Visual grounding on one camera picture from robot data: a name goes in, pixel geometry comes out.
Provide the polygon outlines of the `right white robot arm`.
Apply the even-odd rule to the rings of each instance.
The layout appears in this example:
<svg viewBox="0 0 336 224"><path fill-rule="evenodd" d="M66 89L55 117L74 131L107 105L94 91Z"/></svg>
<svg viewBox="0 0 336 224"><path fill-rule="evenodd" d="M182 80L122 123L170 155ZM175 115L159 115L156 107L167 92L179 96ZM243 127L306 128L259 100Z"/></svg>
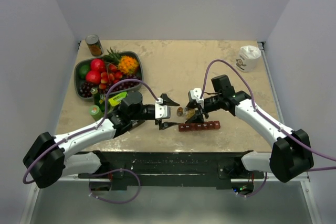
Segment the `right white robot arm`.
<svg viewBox="0 0 336 224"><path fill-rule="evenodd" d="M310 146L308 134L304 130L293 130L254 105L245 91L236 92L227 75L211 79L215 94L202 98L200 88L188 92L187 107L196 109L190 123L203 123L208 114L223 109L246 122L259 133L272 148L270 153L255 151L245 154L234 165L234 173L246 178L252 171L268 172L286 183L314 166L313 156L306 148Z"/></svg>

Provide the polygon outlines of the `small pill bottle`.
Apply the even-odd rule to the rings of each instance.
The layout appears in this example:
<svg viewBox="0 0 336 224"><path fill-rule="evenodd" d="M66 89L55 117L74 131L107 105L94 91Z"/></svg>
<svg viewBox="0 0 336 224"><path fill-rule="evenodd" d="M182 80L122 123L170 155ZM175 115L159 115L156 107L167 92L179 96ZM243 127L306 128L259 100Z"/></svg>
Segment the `small pill bottle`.
<svg viewBox="0 0 336 224"><path fill-rule="evenodd" d="M195 115L195 112L195 109L187 107L179 107L176 110L176 114L178 117L185 117L187 120L192 118Z"/></svg>

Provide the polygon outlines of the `red weekly pill organizer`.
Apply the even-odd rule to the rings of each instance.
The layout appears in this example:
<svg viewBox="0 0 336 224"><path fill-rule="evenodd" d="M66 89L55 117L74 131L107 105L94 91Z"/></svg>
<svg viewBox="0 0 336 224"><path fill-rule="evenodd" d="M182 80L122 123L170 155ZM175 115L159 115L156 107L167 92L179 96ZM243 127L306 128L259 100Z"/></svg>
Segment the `red weekly pill organizer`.
<svg viewBox="0 0 336 224"><path fill-rule="evenodd" d="M183 123L178 127L179 132L193 132L193 131L206 131L206 130L219 130L219 121L207 121L204 123Z"/></svg>

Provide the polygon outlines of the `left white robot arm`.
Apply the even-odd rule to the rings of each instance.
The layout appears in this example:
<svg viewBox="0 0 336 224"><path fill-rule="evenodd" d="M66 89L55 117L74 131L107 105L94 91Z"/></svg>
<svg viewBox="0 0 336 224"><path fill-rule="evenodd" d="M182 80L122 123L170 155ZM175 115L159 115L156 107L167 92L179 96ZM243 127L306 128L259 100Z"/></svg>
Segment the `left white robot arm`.
<svg viewBox="0 0 336 224"><path fill-rule="evenodd" d="M154 104L143 104L140 92L130 92L100 120L78 130L52 136L49 132L40 134L23 163L27 170L23 183L36 183L46 188L61 177L75 174L93 174L103 178L108 174L109 165L98 153L81 153L85 148L99 142L118 137L144 121L162 119L171 116L171 107L179 104L162 94Z"/></svg>

